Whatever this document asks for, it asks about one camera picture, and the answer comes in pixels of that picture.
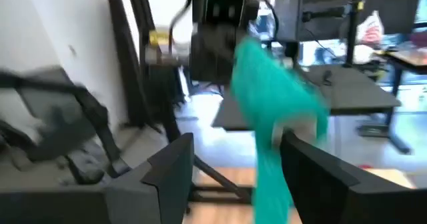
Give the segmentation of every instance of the black monitor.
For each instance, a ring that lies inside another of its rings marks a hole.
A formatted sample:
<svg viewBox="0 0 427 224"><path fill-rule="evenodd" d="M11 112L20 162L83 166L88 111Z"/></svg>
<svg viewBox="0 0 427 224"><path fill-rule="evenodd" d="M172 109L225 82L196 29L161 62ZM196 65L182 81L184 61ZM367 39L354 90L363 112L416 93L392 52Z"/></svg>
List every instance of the black monitor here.
<svg viewBox="0 0 427 224"><path fill-rule="evenodd" d="M303 0L302 11L323 11L327 8L345 5L349 1L351 0ZM384 34L411 33L417 7L418 0L365 0L358 24L363 22L374 10L377 10L384 26ZM343 30L348 26L348 22L348 18L313 19L301 25L300 41L346 38L346 32Z"/></svg>
<svg viewBox="0 0 427 224"><path fill-rule="evenodd" d="M274 0L274 10L279 19L277 40L297 41L301 25L302 0Z"/></svg>

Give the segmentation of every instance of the desk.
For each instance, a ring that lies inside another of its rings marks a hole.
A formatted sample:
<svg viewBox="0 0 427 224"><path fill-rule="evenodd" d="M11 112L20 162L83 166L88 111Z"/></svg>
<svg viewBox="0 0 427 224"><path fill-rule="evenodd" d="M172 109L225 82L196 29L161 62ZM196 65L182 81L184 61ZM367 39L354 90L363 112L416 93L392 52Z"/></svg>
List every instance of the desk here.
<svg viewBox="0 0 427 224"><path fill-rule="evenodd" d="M219 173L239 185L254 185L256 171L254 168L217 168ZM415 188L405 174L395 169L368 169L367 171L407 188ZM215 185L216 182L200 173L197 184ZM183 224L250 224L252 223L252 206L215 205L197 203L191 206L191 215ZM296 209L290 210L289 224L300 224L301 219Z"/></svg>
<svg viewBox="0 0 427 224"><path fill-rule="evenodd" d="M403 71L410 71L419 75L427 74L425 55L417 50L389 52L380 55L387 58L394 67L392 94L395 97L399 91ZM391 130L393 116L394 108L387 112L385 123L360 126L358 128L359 135L363 137L387 137L401 153L409 154L411 148Z"/></svg>
<svg viewBox="0 0 427 224"><path fill-rule="evenodd" d="M313 83L322 83L325 71L331 71L332 86L319 85L319 90L330 106L331 115L367 115L385 113L400 105L363 73L340 65L320 65L310 67L306 73ZM245 122L236 100L230 92L224 92L224 100L213 120L213 127L223 127L227 131L244 131L249 127Z"/></svg>

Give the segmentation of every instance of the monitor arm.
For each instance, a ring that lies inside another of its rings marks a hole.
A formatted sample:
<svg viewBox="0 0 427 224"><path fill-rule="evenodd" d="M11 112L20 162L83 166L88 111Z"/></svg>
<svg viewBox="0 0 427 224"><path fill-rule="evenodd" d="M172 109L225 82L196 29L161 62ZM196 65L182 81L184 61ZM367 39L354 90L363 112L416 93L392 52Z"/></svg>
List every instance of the monitor arm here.
<svg viewBox="0 0 427 224"><path fill-rule="evenodd" d="M0 89L31 88L56 93L67 93L75 96L77 102L89 122L93 125L102 142L105 153L109 159L107 172L112 177L118 177L130 170L120 157L120 150L115 144L113 134L108 127L108 110L82 86L68 85L52 81L42 81L24 78L13 73L0 71Z"/></svg>
<svg viewBox="0 0 427 224"><path fill-rule="evenodd" d="M347 6L333 7L319 12L304 11L302 13L302 22L306 23L315 18L345 17L348 15L350 24L347 32L347 55L344 67L352 67L354 46L356 45L356 35L358 28L359 12L363 10L363 0L352 0Z"/></svg>

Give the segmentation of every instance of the black pole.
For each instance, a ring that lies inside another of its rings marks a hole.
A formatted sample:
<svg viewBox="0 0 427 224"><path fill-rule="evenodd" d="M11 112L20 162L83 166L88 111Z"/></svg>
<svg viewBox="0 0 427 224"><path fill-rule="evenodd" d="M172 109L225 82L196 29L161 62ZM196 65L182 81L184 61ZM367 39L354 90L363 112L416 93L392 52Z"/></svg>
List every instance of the black pole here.
<svg viewBox="0 0 427 224"><path fill-rule="evenodd" d="M218 173L214 168L209 166L207 163L202 161L197 155L194 155L194 165L203 171L208 176L212 177L217 181L221 186L225 187L228 192L236 194L239 198L243 199L245 203L250 204L252 201L251 193L247 192L245 189L237 186L235 183Z"/></svg>
<svg viewBox="0 0 427 224"><path fill-rule="evenodd" d="M347 34L347 57L344 67L352 67L353 65L353 56L354 56L354 46L356 44L356 35L358 28L358 17L359 12L363 10L362 0L352 0L352 9L350 11L350 24L348 26Z"/></svg>

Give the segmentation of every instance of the green fabric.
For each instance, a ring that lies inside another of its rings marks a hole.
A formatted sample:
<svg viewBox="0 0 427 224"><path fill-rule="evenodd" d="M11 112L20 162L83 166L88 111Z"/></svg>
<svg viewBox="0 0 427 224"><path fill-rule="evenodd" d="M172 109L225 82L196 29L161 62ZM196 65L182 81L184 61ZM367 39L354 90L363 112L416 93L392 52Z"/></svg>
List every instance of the green fabric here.
<svg viewBox="0 0 427 224"><path fill-rule="evenodd" d="M244 39L236 48L235 58L232 94L256 132L255 224L284 224L292 198L283 177L280 154L272 148L274 123L310 113L317 117L320 140L326 134L328 109L313 89L292 70L281 67L256 40Z"/></svg>

